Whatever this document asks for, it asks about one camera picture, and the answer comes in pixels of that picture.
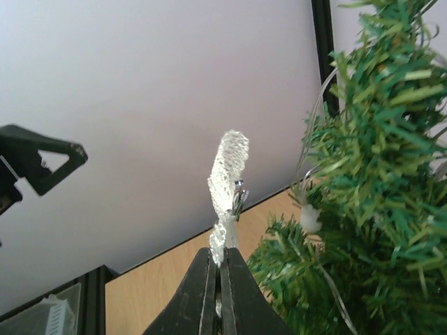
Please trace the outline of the fairy light string white beads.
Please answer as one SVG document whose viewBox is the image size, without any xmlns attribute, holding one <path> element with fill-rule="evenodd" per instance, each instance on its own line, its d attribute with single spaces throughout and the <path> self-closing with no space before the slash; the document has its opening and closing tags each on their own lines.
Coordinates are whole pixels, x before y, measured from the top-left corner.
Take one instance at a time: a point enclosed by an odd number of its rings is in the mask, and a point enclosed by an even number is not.
<svg viewBox="0 0 447 335">
<path fill-rule="evenodd" d="M 326 89 L 328 88 L 328 86 L 330 85 L 330 82 L 332 81 L 332 79 L 337 75 L 337 72 L 338 72 L 338 67 L 335 66 L 334 69 L 330 72 L 330 74 L 323 81 L 323 83 L 321 85 L 321 90 L 318 94 L 316 102 L 315 102 L 311 112 L 309 112 L 309 116 L 308 116 L 308 120 L 307 120 L 307 129 L 305 131 L 305 136 L 303 138 L 302 151 L 300 153 L 300 158 L 299 158 L 299 163 L 298 163 L 298 168 L 297 168 L 297 176 L 298 177 L 300 176 L 302 166 L 309 154 L 312 136 L 314 133 L 314 124 L 316 121 L 316 117 L 317 117 L 318 112 L 320 111 L 320 106 L 324 102 L 323 95 L 324 95 Z M 314 180 L 314 177 L 315 177 L 316 172 L 318 171 L 318 168 L 319 168 L 319 164 L 312 167 L 310 170 L 308 170 L 306 172 L 306 174 L 298 182 L 298 190 L 300 192 L 300 195 L 298 197 L 303 202 L 307 201 L 307 196 L 305 195 L 305 191 L 307 190 L 310 183 Z M 321 252 L 323 250 L 322 247 L 323 247 L 322 244 L 318 245 L 316 247 L 316 251 L 315 251 L 315 258 L 316 258 L 316 261 L 318 264 L 318 268 L 323 273 L 323 276 L 330 287 L 330 291 L 335 298 L 337 308 L 341 314 L 343 321 L 345 322 L 346 326 L 348 327 L 349 331 L 352 334 L 358 335 L 358 331 L 357 331 L 355 325 L 353 324 L 352 319 L 350 318 L 349 312 L 346 309 L 344 301 L 339 293 L 339 290 L 337 289 L 337 287 L 335 285 L 335 282 L 333 281 L 333 279 L 329 275 L 329 273 L 323 268 L 323 265 L 321 262 Z"/>
</svg>

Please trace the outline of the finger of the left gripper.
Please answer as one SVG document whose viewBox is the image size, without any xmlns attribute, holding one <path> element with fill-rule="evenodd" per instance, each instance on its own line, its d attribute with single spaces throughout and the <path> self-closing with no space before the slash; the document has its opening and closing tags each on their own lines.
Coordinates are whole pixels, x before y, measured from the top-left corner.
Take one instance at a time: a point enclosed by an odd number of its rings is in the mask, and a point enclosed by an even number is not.
<svg viewBox="0 0 447 335">
<path fill-rule="evenodd" d="M 65 155 L 68 160 L 52 170 L 44 163 L 42 151 Z M 34 191 L 43 196 L 87 160 L 87 152 L 81 144 L 46 137 L 15 124 L 2 126 L 1 213 L 23 200 L 15 185 L 19 179 L 26 179 Z"/>
</svg>

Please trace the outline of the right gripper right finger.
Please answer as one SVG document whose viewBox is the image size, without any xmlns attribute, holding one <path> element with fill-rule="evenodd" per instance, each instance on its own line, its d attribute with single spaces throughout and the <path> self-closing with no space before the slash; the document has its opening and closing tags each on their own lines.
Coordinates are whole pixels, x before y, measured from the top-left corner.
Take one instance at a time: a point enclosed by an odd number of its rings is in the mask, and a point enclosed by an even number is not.
<svg viewBox="0 0 447 335">
<path fill-rule="evenodd" d="M 229 306 L 237 334 L 291 334 L 272 310 L 237 248 L 224 251 L 221 269 L 228 270 Z"/>
</svg>

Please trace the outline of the small green christmas tree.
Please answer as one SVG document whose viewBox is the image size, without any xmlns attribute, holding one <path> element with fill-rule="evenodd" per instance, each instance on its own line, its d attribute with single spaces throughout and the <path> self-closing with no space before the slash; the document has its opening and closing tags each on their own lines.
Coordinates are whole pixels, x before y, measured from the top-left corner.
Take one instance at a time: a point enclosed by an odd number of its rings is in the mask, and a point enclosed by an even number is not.
<svg viewBox="0 0 447 335">
<path fill-rule="evenodd" d="M 433 5 L 372 1 L 353 51 L 332 54 L 325 93 L 340 106 L 317 114 L 307 201 L 297 182 L 300 217 L 272 218 L 248 261 L 293 334 L 352 334 L 320 244 L 358 334 L 446 333 L 446 60 L 423 21 Z"/>
</svg>

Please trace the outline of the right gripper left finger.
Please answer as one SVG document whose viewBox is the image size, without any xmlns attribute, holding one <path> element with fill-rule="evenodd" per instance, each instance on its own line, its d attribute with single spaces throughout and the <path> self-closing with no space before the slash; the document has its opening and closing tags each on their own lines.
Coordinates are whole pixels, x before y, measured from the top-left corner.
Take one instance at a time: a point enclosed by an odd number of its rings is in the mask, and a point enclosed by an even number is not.
<svg viewBox="0 0 447 335">
<path fill-rule="evenodd" d="M 200 248 L 175 294 L 144 335 L 198 334 L 211 261 L 210 249 Z"/>
</svg>

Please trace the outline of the white mesh bow ornament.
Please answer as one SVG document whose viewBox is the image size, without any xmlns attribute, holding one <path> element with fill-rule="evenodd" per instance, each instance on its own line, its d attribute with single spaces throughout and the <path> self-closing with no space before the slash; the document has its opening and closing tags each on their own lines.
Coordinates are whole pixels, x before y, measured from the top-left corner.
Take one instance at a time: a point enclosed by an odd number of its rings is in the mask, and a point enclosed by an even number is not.
<svg viewBox="0 0 447 335">
<path fill-rule="evenodd" d="M 217 222 L 210 235 L 210 250 L 216 266 L 224 261 L 225 248 L 237 248 L 235 223 L 247 194 L 241 190 L 242 173 L 249 157 L 249 139 L 236 130 L 224 133 L 207 179 Z"/>
</svg>

